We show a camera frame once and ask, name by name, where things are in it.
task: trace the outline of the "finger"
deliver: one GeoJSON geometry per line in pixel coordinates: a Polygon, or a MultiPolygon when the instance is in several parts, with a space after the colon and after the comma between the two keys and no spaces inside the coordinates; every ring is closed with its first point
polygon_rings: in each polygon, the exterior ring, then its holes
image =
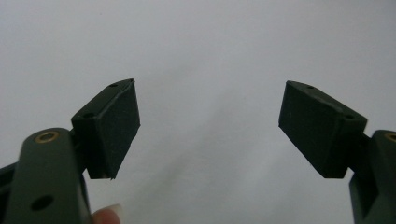
{"type": "Polygon", "coordinates": [[[93,213],[93,224],[121,224],[122,208],[119,204],[100,209],[93,213]]]}

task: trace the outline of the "screw hole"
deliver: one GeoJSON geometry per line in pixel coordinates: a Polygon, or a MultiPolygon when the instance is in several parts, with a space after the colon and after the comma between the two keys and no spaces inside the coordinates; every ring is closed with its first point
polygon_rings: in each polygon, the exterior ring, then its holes
{"type": "Polygon", "coordinates": [[[40,211],[50,206],[52,202],[53,202],[53,197],[51,195],[44,195],[36,199],[32,203],[31,208],[33,211],[40,211]]]}
{"type": "Polygon", "coordinates": [[[95,116],[93,113],[88,113],[88,114],[85,114],[84,116],[82,116],[84,119],[90,119],[90,118],[93,118],[93,116],[95,116]]]}
{"type": "Polygon", "coordinates": [[[35,138],[35,141],[37,143],[48,143],[48,142],[55,140],[58,136],[59,136],[59,133],[57,133],[57,132],[42,133],[35,138]]]}

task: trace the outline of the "mounting hole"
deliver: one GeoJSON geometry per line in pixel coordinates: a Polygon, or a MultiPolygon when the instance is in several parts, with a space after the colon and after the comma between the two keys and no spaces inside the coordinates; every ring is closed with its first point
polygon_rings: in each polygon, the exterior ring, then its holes
{"type": "Polygon", "coordinates": [[[37,143],[48,143],[48,142],[55,140],[58,136],[59,136],[59,133],[57,133],[57,132],[41,133],[35,138],[35,141],[37,143]]]}
{"type": "Polygon", "coordinates": [[[386,133],[385,136],[393,142],[396,142],[396,133],[386,133]]]}
{"type": "Polygon", "coordinates": [[[30,208],[35,212],[41,211],[47,208],[48,206],[50,206],[52,203],[53,203],[53,197],[51,195],[44,195],[36,199],[30,206],[30,208]]]}
{"type": "Polygon", "coordinates": [[[87,114],[83,115],[82,117],[84,119],[90,119],[90,118],[93,118],[93,116],[95,116],[93,113],[87,113],[87,114]]]}

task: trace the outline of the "black plastic block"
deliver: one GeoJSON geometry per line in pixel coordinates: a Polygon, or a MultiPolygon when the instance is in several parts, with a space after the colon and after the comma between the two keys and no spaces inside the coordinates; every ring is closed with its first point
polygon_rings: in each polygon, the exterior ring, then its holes
{"type": "Polygon", "coordinates": [[[107,86],[72,123],[90,178],[115,178],[140,127],[134,80],[107,86]]]}
{"type": "Polygon", "coordinates": [[[326,93],[288,81],[279,127],[325,178],[343,178],[367,119],[326,93]]]}

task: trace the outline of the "brass insert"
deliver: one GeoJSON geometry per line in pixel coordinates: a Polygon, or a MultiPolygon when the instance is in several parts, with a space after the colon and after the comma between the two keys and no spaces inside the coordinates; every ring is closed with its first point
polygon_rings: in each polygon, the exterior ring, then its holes
{"type": "Polygon", "coordinates": [[[58,137],[59,137],[58,132],[46,132],[46,133],[42,133],[39,136],[37,136],[35,138],[35,141],[37,143],[48,143],[48,142],[52,142],[53,140],[55,140],[58,137]]]}
{"type": "Polygon", "coordinates": [[[396,133],[386,133],[385,136],[393,142],[396,142],[396,133]]]}

